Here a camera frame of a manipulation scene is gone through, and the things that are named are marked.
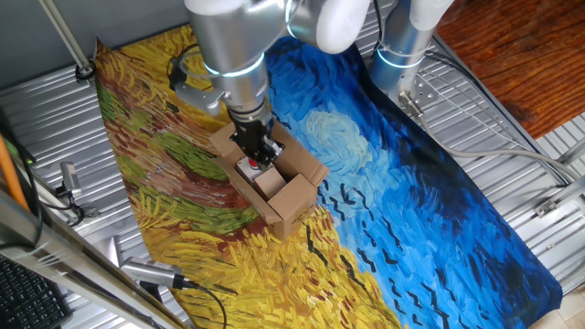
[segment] box flap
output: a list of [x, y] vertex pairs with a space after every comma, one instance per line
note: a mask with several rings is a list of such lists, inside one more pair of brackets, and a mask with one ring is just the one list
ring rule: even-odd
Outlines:
[[272, 138], [286, 145], [281, 156], [274, 162], [287, 179], [300, 173], [313, 186], [319, 186], [329, 174], [329, 169], [302, 147], [279, 122], [274, 123]]
[[211, 159], [229, 176], [230, 183], [258, 210], [267, 224], [273, 224], [282, 221], [282, 218], [269, 206], [264, 199], [246, 182], [236, 169], [229, 164], [226, 159]]
[[227, 159], [231, 165], [234, 165], [239, 159], [246, 156], [238, 145], [229, 139], [235, 131], [236, 127], [232, 122], [209, 137], [213, 146], [218, 150], [219, 155]]
[[303, 175], [298, 174], [279, 193], [268, 201], [268, 204], [284, 220], [292, 223], [308, 208], [314, 205], [317, 188]]
[[265, 199], [271, 199], [276, 196], [286, 186], [286, 182], [282, 179], [281, 174], [278, 173], [275, 167], [269, 169], [266, 173], [260, 175], [254, 180], [254, 187], [256, 191]]

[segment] metal rod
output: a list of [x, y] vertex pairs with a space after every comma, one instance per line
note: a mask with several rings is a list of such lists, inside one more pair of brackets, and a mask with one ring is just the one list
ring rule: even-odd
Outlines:
[[[0, 213], [3, 214], [0, 216], [1, 242], [17, 238], [32, 240], [31, 237], [35, 236], [37, 219], [2, 190]], [[42, 226], [41, 239], [35, 252], [12, 248], [2, 249], [0, 253], [139, 328], [186, 328], [160, 302], [60, 220]], [[113, 294], [117, 300], [114, 301], [101, 291]]]
[[40, 5], [43, 6], [45, 12], [47, 13], [48, 18], [53, 23], [55, 29], [63, 39], [65, 46], [69, 49], [69, 52], [77, 62], [77, 65], [80, 67], [81, 75], [86, 75], [92, 71], [92, 67], [90, 64], [90, 60], [85, 56], [83, 49], [81, 49], [80, 43], [77, 41], [71, 29], [67, 25], [67, 22], [63, 18], [61, 12], [55, 5], [54, 0], [38, 0]]
[[558, 158], [558, 161], [564, 165], [570, 165], [573, 161], [579, 159], [585, 154], [585, 137], [581, 138], [576, 144], [567, 150]]

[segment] van gogh painting print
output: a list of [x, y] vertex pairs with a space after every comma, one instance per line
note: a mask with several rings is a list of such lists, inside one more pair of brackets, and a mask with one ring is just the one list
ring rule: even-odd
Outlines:
[[[558, 308], [559, 284], [354, 48], [287, 38], [266, 54], [275, 116], [331, 170], [302, 228], [275, 238], [209, 161], [225, 109], [210, 117], [169, 89], [169, 59], [195, 42], [180, 27], [100, 46], [97, 86], [152, 258], [215, 293], [230, 328], [527, 328]], [[174, 295], [197, 327], [221, 328], [211, 298]]]

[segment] blue swirling sky pattern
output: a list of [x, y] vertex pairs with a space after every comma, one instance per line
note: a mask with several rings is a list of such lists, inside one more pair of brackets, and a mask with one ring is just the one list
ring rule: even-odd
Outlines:
[[449, 155], [377, 90], [352, 48], [267, 53], [274, 113], [331, 170], [319, 202], [410, 328], [526, 328], [561, 288]]

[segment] silver cylinder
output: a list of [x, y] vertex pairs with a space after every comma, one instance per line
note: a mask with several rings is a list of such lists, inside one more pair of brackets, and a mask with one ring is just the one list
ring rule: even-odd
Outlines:
[[243, 6], [230, 13], [206, 16], [189, 12], [203, 60], [213, 70], [230, 73], [253, 65], [282, 35], [284, 8]]
[[189, 12], [191, 27], [207, 70], [216, 74], [214, 88], [226, 92], [223, 101], [235, 117], [250, 115], [264, 101], [268, 73], [266, 51], [281, 35], [281, 5], [244, 5], [226, 14], [205, 16]]
[[383, 47], [374, 54], [369, 74], [395, 103], [410, 91], [435, 28], [420, 31], [410, 22], [411, 0], [400, 0], [386, 18]]
[[326, 0], [288, 1], [291, 2], [288, 8], [290, 8], [290, 15], [292, 15], [288, 28], [289, 34], [317, 47], [317, 22]]
[[234, 112], [250, 112], [264, 101], [268, 89], [268, 73], [264, 56], [259, 56], [250, 71], [234, 72], [234, 76], [221, 76], [211, 79], [214, 88], [225, 90], [223, 101]]

